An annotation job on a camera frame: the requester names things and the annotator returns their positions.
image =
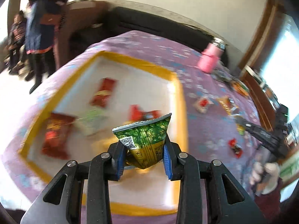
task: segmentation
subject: yellow tape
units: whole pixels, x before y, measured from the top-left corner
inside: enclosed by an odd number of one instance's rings
[[[88,59],[81,67],[71,75],[65,84],[60,87],[55,95],[49,100],[44,109],[39,115],[33,120],[31,126],[29,127],[29,133],[23,142],[23,146],[20,149],[19,154],[22,159],[26,162],[28,167],[34,171],[37,176],[39,176],[44,182],[49,183],[52,179],[50,175],[45,173],[40,167],[38,167],[34,162],[27,159],[29,149],[32,145],[34,138],[36,137],[42,123],[49,117],[50,113],[55,109],[63,96],[68,92],[68,90],[73,86],[76,80],[84,73],[84,71],[93,63],[97,57],[103,56],[109,60],[119,62],[122,64],[130,65],[132,67],[147,71],[153,75],[156,75],[162,79],[172,81],[175,86],[175,100],[176,100],[176,115],[177,115],[177,136],[176,143],[179,144],[182,151],[188,151],[188,133],[187,133],[187,112],[186,103],[183,94],[183,87],[176,76],[176,73],[171,72],[161,66],[155,65],[145,60],[140,60],[132,58],[130,56],[121,55],[114,52],[101,51],[96,53],[93,57]],[[178,205],[180,181],[174,181],[173,183],[173,203],[175,206]],[[82,204],[86,204],[86,195],[83,194]],[[177,208],[172,210],[160,210],[151,209],[141,206],[134,206],[123,203],[110,203],[111,212],[113,214],[119,215],[129,215],[129,216],[159,216],[173,214],[177,211]]]

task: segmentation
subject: floor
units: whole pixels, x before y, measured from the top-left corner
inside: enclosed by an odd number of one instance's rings
[[[15,122],[29,106],[29,90],[34,80],[26,82],[22,76],[0,73],[0,154],[3,154],[15,131]],[[21,193],[0,162],[0,202],[8,209],[29,209],[31,202]]]

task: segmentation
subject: green snack package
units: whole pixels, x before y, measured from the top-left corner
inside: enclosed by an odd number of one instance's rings
[[[163,146],[171,113],[156,119],[114,128],[112,132],[129,150],[126,161],[146,169],[163,158]]]

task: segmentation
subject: pink thermos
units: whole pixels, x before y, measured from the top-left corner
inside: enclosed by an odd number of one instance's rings
[[[201,53],[197,66],[206,73],[211,73],[224,51],[224,41],[214,37],[207,48]]]

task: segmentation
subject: purple tablecloth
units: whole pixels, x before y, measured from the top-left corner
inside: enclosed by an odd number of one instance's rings
[[[246,99],[234,91],[230,91],[223,83],[215,81],[209,74],[195,68],[200,53],[177,42],[140,31],[131,31],[117,37],[93,44],[83,54],[79,55],[60,68],[32,94],[33,103],[24,113],[22,120],[16,124],[17,130],[1,159],[8,173],[18,188],[30,201],[38,196],[45,184],[27,168],[19,158],[18,150],[28,127],[34,117],[43,109],[51,96],[64,84],[66,75],[71,75],[88,58],[99,51],[112,51],[161,65],[177,73],[184,88],[187,106],[187,122],[189,134],[189,152],[199,160],[221,160],[240,179],[242,166],[257,146],[257,141],[245,133],[238,134],[236,125],[228,117],[217,97],[229,95],[241,109],[245,119],[259,124],[258,113],[251,99]],[[196,99],[209,95],[214,105],[206,114],[201,114],[192,106]],[[243,148],[243,155],[237,159],[228,147],[228,141],[236,138]],[[174,223],[174,215],[164,217],[124,217],[113,215],[114,223]]]

